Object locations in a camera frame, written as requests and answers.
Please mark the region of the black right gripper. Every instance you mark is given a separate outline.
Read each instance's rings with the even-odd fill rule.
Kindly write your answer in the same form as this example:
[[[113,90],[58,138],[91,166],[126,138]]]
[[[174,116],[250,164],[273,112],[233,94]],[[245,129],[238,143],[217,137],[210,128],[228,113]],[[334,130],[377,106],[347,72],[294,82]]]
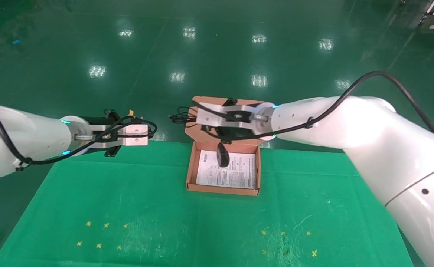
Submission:
[[[242,140],[254,139],[254,133],[250,129],[235,127],[217,127],[217,135],[222,137],[222,142],[232,142],[243,138]]]

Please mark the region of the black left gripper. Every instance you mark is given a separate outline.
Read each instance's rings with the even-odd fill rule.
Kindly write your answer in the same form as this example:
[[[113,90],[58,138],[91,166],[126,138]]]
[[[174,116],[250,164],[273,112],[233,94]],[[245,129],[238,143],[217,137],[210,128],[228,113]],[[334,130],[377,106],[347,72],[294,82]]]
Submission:
[[[107,133],[93,145],[80,152],[81,155],[104,152],[105,157],[115,157],[124,142],[118,137],[123,132],[123,129],[118,129],[118,127],[124,125],[125,120],[115,110],[105,110],[103,117],[83,117],[83,119],[87,122],[86,127],[91,126],[91,131],[89,133],[86,132],[84,135],[91,135],[92,140],[95,140],[96,136],[100,135],[116,121],[119,121],[112,132]]]

